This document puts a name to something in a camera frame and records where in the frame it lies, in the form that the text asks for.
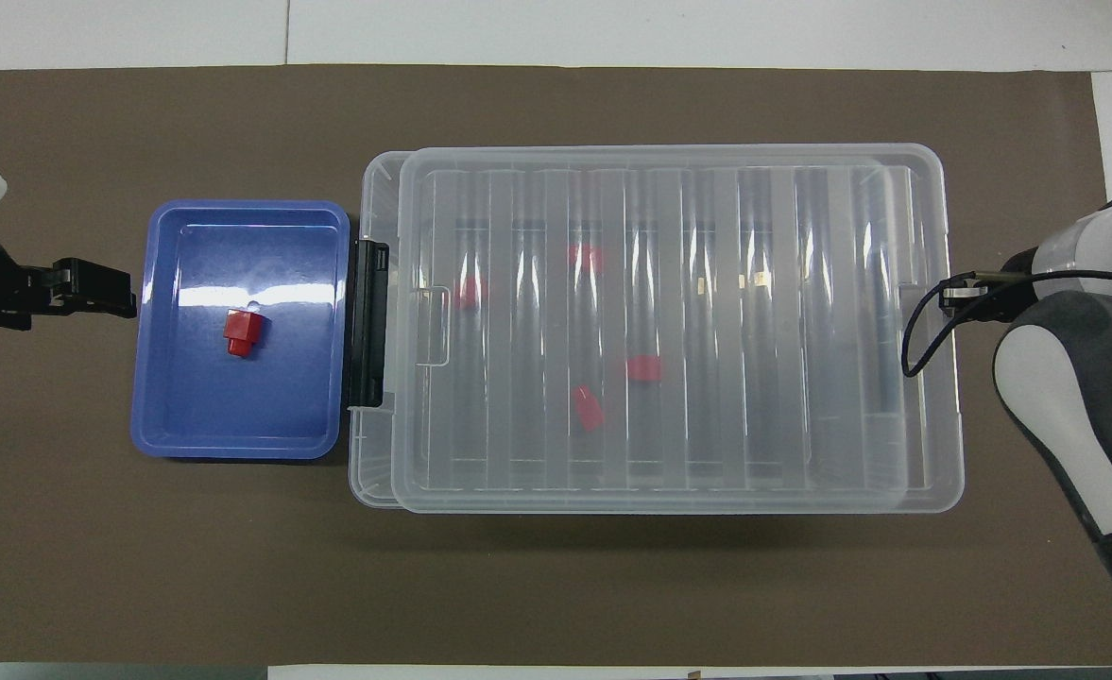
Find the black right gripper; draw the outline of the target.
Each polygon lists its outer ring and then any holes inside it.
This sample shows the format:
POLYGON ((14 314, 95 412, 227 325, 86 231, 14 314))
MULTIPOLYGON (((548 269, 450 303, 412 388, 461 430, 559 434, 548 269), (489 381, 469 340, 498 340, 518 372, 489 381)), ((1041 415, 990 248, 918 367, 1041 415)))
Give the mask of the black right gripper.
POLYGON ((967 322, 1013 322, 1037 302, 1034 286, 1025 282, 1034 274, 1036 248, 1009 258, 1000 270, 969 271, 949 277, 940 293, 940 311, 947 318, 967 322))

